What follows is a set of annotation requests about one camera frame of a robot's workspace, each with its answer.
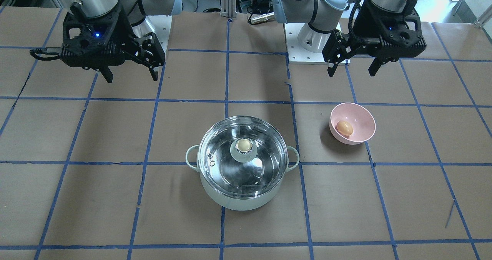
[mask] pot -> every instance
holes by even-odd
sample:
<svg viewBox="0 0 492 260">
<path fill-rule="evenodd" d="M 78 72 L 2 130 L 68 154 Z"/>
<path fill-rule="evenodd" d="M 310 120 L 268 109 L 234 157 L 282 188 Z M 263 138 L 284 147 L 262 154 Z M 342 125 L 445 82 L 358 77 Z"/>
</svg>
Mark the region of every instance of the pot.
<svg viewBox="0 0 492 260">
<path fill-rule="evenodd" d="M 198 149 L 197 167 L 188 155 Z M 288 150 L 297 161 L 289 167 Z M 269 123 L 251 116 L 234 116 L 213 125 L 200 145 L 186 152 L 186 164 L 200 173 L 205 192 L 232 210 L 251 210 L 269 202 L 278 192 L 283 176 L 299 164 L 299 153 L 286 146 Z"/>
</svg>

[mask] blue tape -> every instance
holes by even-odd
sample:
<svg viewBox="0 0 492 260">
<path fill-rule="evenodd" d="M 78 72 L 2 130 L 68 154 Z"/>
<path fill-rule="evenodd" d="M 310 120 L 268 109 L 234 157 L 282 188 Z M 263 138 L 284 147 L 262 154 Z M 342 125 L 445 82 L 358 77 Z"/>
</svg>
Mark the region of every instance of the blue tape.
<svg viewBox="0 0 492 260">
<path fill-rule="evenodd" d="M 357 103 L 357 97 L 355 96 L 355 90 L 354 90 L 354 86 L 352 84 L 352 78 L 350 77 L 350 71 L 348 71 L 348 66 L 345 66 L 345 71 L 347 73 L 348 83 L 350 85 L 350 90 L 352 91 L 352 97 L 354 99 L 354 103 Z M 393 254 L 395 255 L 395 260 L 399 260 L 397 246 L 395 244 L 395 238 L 393 236 L 393 230 L 391 229 L 390 218 L 388 215 L 388 211 L 386 209 L 386 204 L 384 202 L 383 192 L 381 191 L 381 186 L 379 185 L 379 179 L 377 177 L 376 168 L 374 166 L 374 162 L 372 161 L 372 155 L 371 155 L 371 150 L 369 149 L 369 143 L 366 141 L 366 142 L 364 142 L 364 144 L 366 145 L 367 155 L 369 156 L 369 164 L 371 166 L 372 175 L 374 176 L 374 181 L 376 183 L 376 189 L 377 189 L 377 192 L 379 195 L 379 200 L 381 201 L 381 207 L 383 208 L 383 214 L 384 214 L 384 218 L 386 220 L 386 225 L 388 227 L 388 234 L 390 236 Z"/>
<path fill-rule="evenodd" d="M 48 40 L 49 40 L 49 38 L 51 36 L 51 33 L 53 33 L 53 29 L 55 28 L 55 25 L 56 25 L 56 23 L 58 21 L 58 18 L 60 18 L 60 14 L 61 13 L 62 13 L 62 10 L 61 9 L 58 10 L 58 14 L 57 14 L 57 16 L 56 16 L 56 18 L 55 18 L 55 20 L 53 22 L 53 25 L 51 26 L 50 31 L 48 32 L 48 35 L 46 36 L 46 39 L 44 39 L 43 47 L 45 47 L 46 46 L 46 43 L 48 43 Z M 19 92 L 19 95 L 17 95 L 17 99 L 15 100 L 14 104 L 10 108 L 10 111 L 8 112 L 7 117 L 3 121 L 2 127 L 0 128 L 0 136 L 2 136 L 3 131 L 5 130 L 5 127 L 7 127 L 7 123 L 10 120 L 10 117 L 12 116 L 12 113 L 14 112 L 15 107 L 17 106 L 17 102 L 19 101 L 19 97 L 21 97 L 21 94 L 24 91 L 24 88 L 26 88 L 26 84 L 28 83 L 28 80 L 30 79 L 32 73 L 34 72 L 34 69 L 36 67 L 37 62 L 38 62 L 38 60 L 35 60 L 34 63 L 32 64 L 32 67 L 31 67 L 31 69 L 29 71 L 28 77 L 24 81 L 24 85 L 21 88 L 21 92 Z"/>
<path fill-rule="evenodd" d="M 398 245 L 408 244 L 455 244 L 455 243 L 469 243 L 469 239 L 433 239 L 433 240 L 402 240 L 396 241 Z"/>
<path fill-rule="evenodd" d="M 348 71 L 348 66 L 345 66 L 345 72 L 347 73 L 348 84 L 350 85 L 350 90 L 352 91 L 352 98 L 354 99 L 354 103 L 357 103 L 357 97 L 355 97 L 354 85 L 352 84 L 352 78 L 350 77 L 350 72 Z"/>
<path fill-rule="evenodd" d="M 91 85 L 91 89 L 89 90 L 89 94 L 87 95 L 87 100 L 86 100 L 86 103 L 84 105 L 84 110 L 82 111 L 82 113 L 80 115 L 79 124 L 77 125 L 77 129 L 75 130 L 75 134 L 73 135 L 72 143 L 70 144 L 70 148 L 69 148 L 68 154 L 66 156 L 65 165 L 63 166 L 63 170 L 61 171 L 61 175 L 60 175 L 60 179 L 58 180 L 58 186 L 57 186 L 57 189 L 55 192 L 55 196 L 53 197 L 53 202 L 51 203 L 50 211 L 48 213 L 48 218 L 46 219 L 46 223 L 44 224 L 43 233 L 41 235 L 41 239 L 39 240 L 38 248 L 36 250 L 36 254 L 35 254 L 35 258 L 34 258 L 35 260 L 39 259 L 39 254 L 41 253 L 44 239 L 46 238 L 46 234 L 48 232 L 48 227 L 50 226 L 51 217 L 53 216 L 53 211 L 55 210 L 55 206 L 56 206 L 56 203 L 58 200 L 58 195 L 60 194 L 60 189 L 62 188 L 63 178 L 65 177 L 65 173 L 66 173 L 66 170 L 68 167 L 68 162 L 70 161 L 70 157 L 72 156 L 72 151 L 73 151 L 73 148 L 75 146 L 75 142 L 77 141 L 77 136 L 79 135 L 79 131 L 80 131 L 80 128 L 82 126 L 82 121 L 84 120 L 84 117 L 86 115 L 86 110 L 87 110 L 87 107 L 89 104 L 89 98 L 92 95 L 96 81 L 97 81 L 97 74 L 95 74 L 95 76 L 94 76 L 94 80 L 93 80 L 93 83 Z"/>
<path fill-rule="evenodd" d="M 307 247 L 309 243 L 238 243 L 225 245 L 226 248 L 269 248 L 269 247 Z"/>
<path fill-rule="evenodd" d="M 169 49 L 170 51 L 180 51 L 180 52 L 220 52 L 225 53 L 226 50 L 198 50 L 198 49 Z"/>
<path fill-rule="evenodd" d="M 221 208 L 220 215 L 220 243 L 219 243 L 219 260 L 224 260 L 224 234 L 225 234 L 225 207 Z"/>
<path fill-rule="evenodd" d="M 155 95 L 155 99 L 154 99 L 155 103 L 154 103 L 154 109 L 152 112 L 152 120 L 151 120 L 151 126 L 150 126 L 150 130 L 149 130 L 149 138 L 147 140 L 147 148 L 145 150 L 144 166 L 142 167 L 142 181 L 140 182 L 140 188 L 138 191 L 137 205 L 140 205 L 142 203 L 142 195 L 144 192 L 144 184 L 145 184 L 145 175 L 146 175 L 146 171 L 147 171 L 147 164 L 149 161 L 149 153 L 151 151 L 153 129 L 155 127 L 155 117 L 157 116 L 157 109 L 159 106 L 159 96 L 160 96 L 160 92 L 162 89 L 162 82 L 164 81 L 165 68 L 166 68 L 166 64 L 164 64 L 164 66 L 162 67 L 162 70 L 160 72 L 159 87 L 157 89 L 157 94 Z"/>
<path fill-rule="evenodd" d="M 289 56 L 285 55 L 285 64 L 287 69 L 287 78 L 290 79 L 290 69 L 289 69 Z M 292 91 L 292 85 L 289 86 L 289 96 L 290 96 L 290 108 L 292 112 L 292 122 L 294 124 L 294 139 L 296 141 L 296 150 L 300 153 L 299 149 L 299 135 L 297 131 L 297 120 L 296 120 L 296 109 L 294 105 L 294 92 Z M 314 260 L 314 250 L 312 248 L 312 237 L 311 237 L 311 222 L 309 221 L 309 209 L 308 209 L 308 199 L 306 197 L 306 183 L 304 182 L 304 171 L 302 164 L 299 164 L 299 176 L 301 178 L 301 189 L 303 192 L 303 204 L 304 204 L 304 216 L 306 218 L 306 235 L 307 235 L 307 245 L 309 247 L 309 259 Z"/>
<path fill-rule="evenodd" d="M 7 164 L 39 164 L 39 165 L 53 164 L 53 165 L 59 165 L 59 164 L 65 164 L 65 161 L 1 160 L 0 163 L 7 163 Z"/>
<path fill-rule="evenodd" d="M 131 260 L 131 252 L 135 241 L 135 233 L 137 232 L 138 216 L 140 215 L 140 207 L 135 208 L 135 217 L 133 218 L 133 226 L 131 227 L 130 245 L 128 246 L 128 254 L 126 260 Z"/>
<path fill-rule="evenodd" d="M 388 210 L 386 209 L 386 204 L 384 202 L 383 191 L 381 190 L 381 186 L 379 185 L 379 179 L 377 177 L 376 166 L 374 165 L 374 162 L 372 161 L 372 155 L 371 155 L 371 150 L 369 149 L 369 143 L 366 141 L 366 142 L 364 142 L 364 144 L 366 145 L 367 154 L 369 155 L 369 161 L 371 162 L 372 175 L 374 176 L 374 182 L 376 183 L 376 189 L 377 189 L 377 193 L 379 195 L 379 200 L 381 201 L 381 206 L 383 207 L 383 214 L 384 214 L 384 218 L 386 220 L 386 225 L 388 227 L 388 234 L 390 236 L 393 254 L 395 255 L 395 260 L 399 260 L 397 246 L 396 246 L 396 242 L 395 242 L 395 237 L 393 235 L 393 230 L 391 228 L 390 216 L 388 215 Z"/>
<path fill-rule="evenodd" d="M 492 60 L 469 60 L 469 59 L 453 59 L 452 60 L 453 62 L 486 62 L 486 63 L 490 63 L 492 62 Z"/>
<path fill-rule="evenodd" d="M 231 27 L 230 23 L 232 22 L 231 19 L 227 20 L 227 43 L 226 43 L 226 57 L 225 57 L 225 104 L 224 104 L 224 112 L 225 112 L 225 118 L 229 117 L 229 48 L 230 48 L 230 33 L 231 33 Z"/>
<path fill-rule="evenodd" d="M 380 246 L 390 245 L 391 241 L 362 241 L 362 242 L 314 242 L 313 246 L 327 247 L 327 246 Z"/>
<path fill-rule="evenodd" d="M 441 41 L 441 44 L 444 46 L 444 43 L 442 42 L 442 40 L 440 39 L 440 36 L 438 35 L 437 36 L 439 38 L 439 41 Z M 429 136 L 429 140 L 430 140 L 430 143 L 432 144 L 432 148 L 434 149 L 434 153 L 436 155 L 436 158 L 440 164 L 440 167 L 441 167 L 441 171 L 444 175 L 444 179 L 446 180 L 446 184 L 448 185 L 448 188 L 449 188 L 449 191 L 451 193 L 451 197 L 455 200 L 455 206 L 456 206 L 456 210 L 458 211 L 459 215 L 460 215 L 460 218 L 462 220 L 462 223 L 463 223 L 463 226 L 464 226 L 464 229 L 466 231 L 466 235 L 468 236 L 469 240 L 470 240 L 470 243 L 471 243 L 471 246 L 473 248 L 473 252 L 475 253 L 475 256 L 477 258 L 477 260 L 480 260 L 480 257 L 478 256 L 478 251 L 477 251 L 477 248 L 475 247 L 475 244 L 473 243 L 472 241 L 472 237 L 471 237 L 471 234 L 470 234 L 470 230 L 468 228 L 468 225 L 466 225 L 466 221 L 464 219 L 464 216 L 463 216 L 463 213 L 461 211 L 461 208 L 458 204 L 458 201 L 456 200 L 456 196 L 455 196 L 455 192 L 453 191 L 453 187 L 451 186 L 451 183 L 448 179 L 448 174 L 446 174 L 446 170 L 444 169 L 444 165 L 442 164 L 442 161 L 441 161 L 441 157 L 439 156 L 439 152 L 437 151 L 437 147 L 434 143 L 434 139 L 432 138 L 432 135 L 431 135 L 431 131 L 429 130 L 429 127 L 427 126 L 427 121 L 424 117 L 424 114 L 422 113 L 422 108 L 420 107 L 420 104 L 419 102 L 417 101 L 417 97 L 415 96 L 415 92 L 413 92 L 413 88 L 412 88 L 412 85 L 410 83 L 410 80 L 408 78 L 408 75 L 406 73 L 406 70 L 405 70 L 405 67 L 403 65 L 403 62 L 401 62 L 401 60 L 399 60 L 399 63 L 400 63 L 400 66 L 401 66 L 401 69 L 403 70 L 403 74 L 405 76 L 405 79 L 406 79 L 406 82 L 408 83 L 408 87 L 410 88 L 410 91 L 412 93 L 412 96 L 413 96 L 413 99 L 415 100 L 415 104 L 417 105 L 417 108 L 419 110 L 419 113 L 420 113 L 420 117 L 422 118 L 422 122 L 424 123 L 424 127 L 427 131 L 427 135 Z"/>
<path fill-rule="evenodd" d="M 303 166 L 365 166 L 370 165 L 369 162 L 301 162 Z"/>
<path fill-rule="evenodd" d="M 232 104 L 290 104 L 290 101 L 228 101 Z"/>
<path fill-rule="evenodd" d="M 492 243 L 492 239 L 472 239 L 474 243 Z M 470 243 L 469 239 L 427 239 L 427 240 L 396 240 L 397 245 L 406 244 L 459 244 Z M 391 241 L 346 241 L 346 242 L 313 242 L 314 247 L 328 247 L 328 246 L 378 246 L 378 245 L 391 245 Z M 307 247 L 307 242 L 294 242 L 294 243 L 236 243 L 224 245 L 224 248 L 265 248 L 265 247 Z M 88 245 L 44 245 L 42 250 L 107 250 L 107 249 L 129 249 L 130 245 L 102 245 L 102 246 L 88 246 Z M 142 244 L 133 245 L 132 250 L 136 249 L 209 249 L 220 248 L 220 244 Z M 37 246 L 0 246 L 1 250 L 35 250 Z"/>
<path fill-rule="evenodd" d="M 0 96 L 0 99 L 17 99 L 14 96 Z M 48 99 L 48 100 L 64 100 L 64 101 L 85 101 L 82 97 L 19 97 L 19 99 Z M 136 99 L 136 98 L 91 98 L 90 101 L 155 101 L 155 99 Z M 217 103 L 223 104 L 226 101 L 220 99 L 158 99 L 164 102 L 178 103 Z M 253 100 L 228 100 L 229 104 L 290 104 L 290 101 L 253 101 Z M 294 104 L 327 104 L 337 105 L 342 101 L 294 101 Z M 394 103 L 361 103 L 362 106 L 417 106 L 416 104 L 394 104 Z M 421 104 L 429 108 L 492 108 L 487 105 L 466 105 L 466 104 Z"/>
<path fill-rule="evenodd" d="M 477 111 L 478 113 L 478 116 L 480 116 L 480 119 L 482 120 L 482 123 L 485 125 L 485 128 L 487 129 L 487 132 L 489 133 L 489 136 L 492 137 L 492 132 L 490 131 L 490 128 L 489 126 L 487 125 L 487 122 L 485 122 L 485 119 L 484 117 L 482 116 L 482 113 L 480 112 L 480 109 L 478 109 L 477 107 L 477 104 L 475 103 L 475 100 L 473 99 L 471 93 L 470 93 L 470 90 L 468 89 L 468 87 L 466 86 L 466 83 L 464 82 L 463 80 L 463 77 L 461 76 L 460 74 L 460 71 L 458 71 L 458 68 L 456 67 L 456 64 L 455 62 L 453 61 L 453 58 L 451 57 L 450 53 L 448 52 L 448 49 L 446 48 L 446 45 L 444 45 L 444 42 L 442 41 L 441 39 L 441 36 L 439 35 L 439 33 L 437 32 L 437 29 L 434 27 L 434 24 L 431 24 L 432 25 L 432 29 L 434 29 L 434 32 L 435 34 L 437 35 L 437 38 L 439 39 L 439 41 L 441 42 L 443 48 L 444 48 L 444 51 L 446 52 L 446 54 L 448 55 L 450 61 L 451 61 L 451 64 L 453 64 L 453 67 L 455 68 L 455 71 L 458 75 L 458 77 L 460 78 L 460 81 L 462 82 L 462 85 L 464 87 L 464 89 L 466 90 L 466 94 L 468 94 L 473 106 L 475 106 L 475 110 Z"/>
<path fill-rule="evenodd" d="M 23 49 L 23 50 L 31 50 L 37 47 L 29 47 L 29 46 L 0 46 L 0 49 Z"/>
</svg>

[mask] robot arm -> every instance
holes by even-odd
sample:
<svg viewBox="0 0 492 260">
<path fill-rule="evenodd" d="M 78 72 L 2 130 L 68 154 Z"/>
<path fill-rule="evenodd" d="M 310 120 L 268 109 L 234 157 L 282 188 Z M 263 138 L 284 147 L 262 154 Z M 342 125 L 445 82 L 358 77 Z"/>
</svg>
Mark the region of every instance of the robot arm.
<svg viewBox="0 0 492 260">
<path fill-rule="evenodd" d="M 355 1 L 348 34 L 335 29 L 348 0 L 273 0 L 274 15 L 280 23 L 306 23 L 298 41 L 306 50 L 323 54 L 329 76 L 340 62 L 357 54 L 375 57 L 369 68 L 374 76 L 381 65 L 400 57 L 416 57 L 425 50 L 420 17 L 414 8 L 417 0 L 365 0 L 360 6 L 361 1 Z"/>
<path fill-rule="evenodd" d="M 181 0 L 60 0 L 69 9 L 63 21 L 61 48 L 37 48 L 30 54 L 39 60 L 60 59 L 70 67 L 94 69 L 108 83 L 110 66 L 132 60 L 149 68 L 157 80 L 156 68 L 164 65 L 165 52 L 153 32 L 132 29 L 146 15 L 174 15 L 181 12 Z M 51 55 L 41 57 L 38 54 Z"/>
<path fill-rule="evenodd" d="M 369 74 L 375 76 L 381 65 L 400 57 L 417 57 L 427 44 L 422 35 L 417 0 L 357 0 L 348 22 L 348 34 L 333 30 L 323 58 L 333 76 L 338 64 L 357 54 L 369 54 L 374 61 Z M 353 23 L 357 8 L 359 14 Z"/>
</svg>

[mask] bowl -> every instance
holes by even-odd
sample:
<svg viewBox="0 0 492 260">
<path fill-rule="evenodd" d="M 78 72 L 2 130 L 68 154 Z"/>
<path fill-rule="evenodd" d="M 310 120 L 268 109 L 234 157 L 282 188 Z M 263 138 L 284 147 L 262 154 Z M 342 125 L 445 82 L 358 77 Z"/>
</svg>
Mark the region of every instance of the bowl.
<svg viewBox="0 0 492 260">
<path fill-rule="evenodd" d="M 339 121 L 346 121 L 352 125 L 354 131 L 350 136 L 345 136 L 337 130 Z M 347 145 L 357 145 L 374 136 L 376 121 L 363 106 L 354 103 L 338 104 L 330 114 L 330 131 L 338 141 Z"/>
</svg>

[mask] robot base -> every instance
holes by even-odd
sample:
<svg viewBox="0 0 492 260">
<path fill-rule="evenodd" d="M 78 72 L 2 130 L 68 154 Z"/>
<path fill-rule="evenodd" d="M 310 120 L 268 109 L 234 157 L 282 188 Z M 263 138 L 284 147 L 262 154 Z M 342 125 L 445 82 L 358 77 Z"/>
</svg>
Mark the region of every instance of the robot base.
<svg viewBox="0 0 492 260">
<path fill-rule="evenodd" d="M 138 37 L 149 32 L 155 33 L 162 49 L 167 54 L 172 21 L 173 17 L 170 15 L 147 16 L 140 25 L 133 27 L 133 32 Z"/>
<path fill-rule="evenodd" d="M 328 65 L 328 63 L 325 62 L 322 53 L 314 53 L 304 49 L 297 40 L 297 36 L 303 26 L 304 23 L 284 24 L 285 41 L 289 52 L 289 62 L 295 64 Z M 340 24 L 337 25 L 337 29 L 341 30 Z M 343 63 L 345 65 L 349 65 L 350 60 L 344 60 L 341 65 Z"/>
</svg>

